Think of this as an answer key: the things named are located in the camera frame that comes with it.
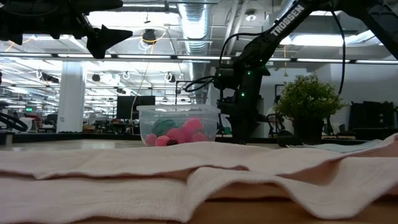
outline computer monitor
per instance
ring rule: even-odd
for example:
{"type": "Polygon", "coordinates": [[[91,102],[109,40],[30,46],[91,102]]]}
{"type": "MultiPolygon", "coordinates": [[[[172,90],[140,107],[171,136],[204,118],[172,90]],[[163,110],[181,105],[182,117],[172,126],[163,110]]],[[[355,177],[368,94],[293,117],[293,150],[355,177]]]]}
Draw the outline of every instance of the computer monitor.
{"type": "Polygon", "coordinates": [[[49,115],[47,115],[47,121],[54,121],[54,123],[57,123],[58,114],[49,114],[49,115]]]}
{"type": "MultiPolygon", "coordinates": [[[[131,106],[135,96],[118,96],[117,104],[117,119],[130,119],[131,106]]],[[[137,96],[136,102],[133,106],[132,118],[138,119],[137,106],[155,105],[155,96],[137,96]]]]}

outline pink towel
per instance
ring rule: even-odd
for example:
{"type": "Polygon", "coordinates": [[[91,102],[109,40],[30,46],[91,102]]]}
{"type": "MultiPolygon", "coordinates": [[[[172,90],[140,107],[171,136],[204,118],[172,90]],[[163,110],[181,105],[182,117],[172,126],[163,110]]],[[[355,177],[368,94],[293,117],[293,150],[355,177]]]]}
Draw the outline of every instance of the pink towel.
{"type": "Polygon", "coordinates": [[[0,152],[0,223],[187,222],[208,198],[288,197],[322,219],[398,194],[398,135],[351,154],[213,142],[0,152]]]}

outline potted plant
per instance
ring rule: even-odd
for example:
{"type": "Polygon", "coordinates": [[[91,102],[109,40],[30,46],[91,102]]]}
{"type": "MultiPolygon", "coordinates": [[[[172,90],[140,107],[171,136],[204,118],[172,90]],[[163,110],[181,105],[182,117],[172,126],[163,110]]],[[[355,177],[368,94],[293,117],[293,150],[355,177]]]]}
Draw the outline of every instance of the potted plant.
{"type": "Polygon", "coordinates": [[[286,83],[275,111],[291,119],[294,134],[305,144],[320,144],[323,120],[342,109],[344,104],[331,83],[322,83],[316,74],[299,76],[286,83]]]}

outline black pot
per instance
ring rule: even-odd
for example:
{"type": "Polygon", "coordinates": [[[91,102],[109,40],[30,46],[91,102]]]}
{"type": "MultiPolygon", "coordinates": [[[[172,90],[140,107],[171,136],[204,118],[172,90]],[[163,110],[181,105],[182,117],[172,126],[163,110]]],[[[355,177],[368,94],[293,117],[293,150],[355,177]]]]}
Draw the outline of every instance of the black pot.
{"type": "Polygon", "coordinates": [[[294,134],[308,145],[321,144],[323,120],[295,119],[293,121],[294,134]]]}

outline green plant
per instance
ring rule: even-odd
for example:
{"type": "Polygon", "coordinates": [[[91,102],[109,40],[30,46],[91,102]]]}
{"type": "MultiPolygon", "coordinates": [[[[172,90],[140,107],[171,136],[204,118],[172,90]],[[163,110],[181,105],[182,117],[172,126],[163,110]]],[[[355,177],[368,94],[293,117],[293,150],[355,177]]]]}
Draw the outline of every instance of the green plant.
{"type": "Polygon", "coordinates": [[[295,119],[323,119],[335,114],[345,105],[331,83],[322,83],[316,74],[299,76],[286,83],[275,111],[295,119]]]}

